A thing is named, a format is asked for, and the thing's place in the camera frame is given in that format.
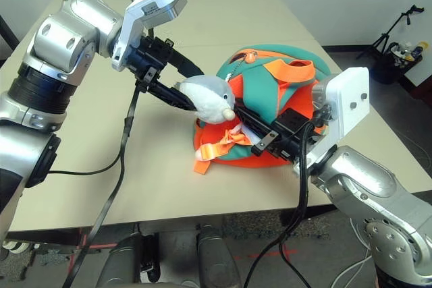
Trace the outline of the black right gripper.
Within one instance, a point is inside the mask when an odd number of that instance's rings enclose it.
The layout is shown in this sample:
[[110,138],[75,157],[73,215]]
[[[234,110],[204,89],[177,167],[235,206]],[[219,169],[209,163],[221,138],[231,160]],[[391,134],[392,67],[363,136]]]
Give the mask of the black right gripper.
[[279,99],[266,97],[263,100],[244,102],[244,98],[236,98],[236,116],[261,139],[251,151],[260,156],[264,151],[276,158],[293,161],[300,153],[303,133],[308,124],[313,130],[306,138],[307,144],[312,144],[313,136],[318,133],[315,128],[326,123],[326,113],[317,111],[311,119],[294,109],[286,109],[279,114]]

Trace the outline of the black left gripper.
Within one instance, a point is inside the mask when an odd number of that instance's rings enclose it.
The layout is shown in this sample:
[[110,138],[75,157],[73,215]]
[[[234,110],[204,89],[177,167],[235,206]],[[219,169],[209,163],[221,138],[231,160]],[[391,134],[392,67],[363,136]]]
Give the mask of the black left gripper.
[[196,111],[192,101],[174,87],[168,88],[158,81],[167,63],[174,66],[182,76],[201,76],[203,71],[191,60],[173,49],[168,38],[141,36],[137,47],[131,47],[126,58],[126,67],[136,78],[140,92],[149,92],[171,107],[185,111]]

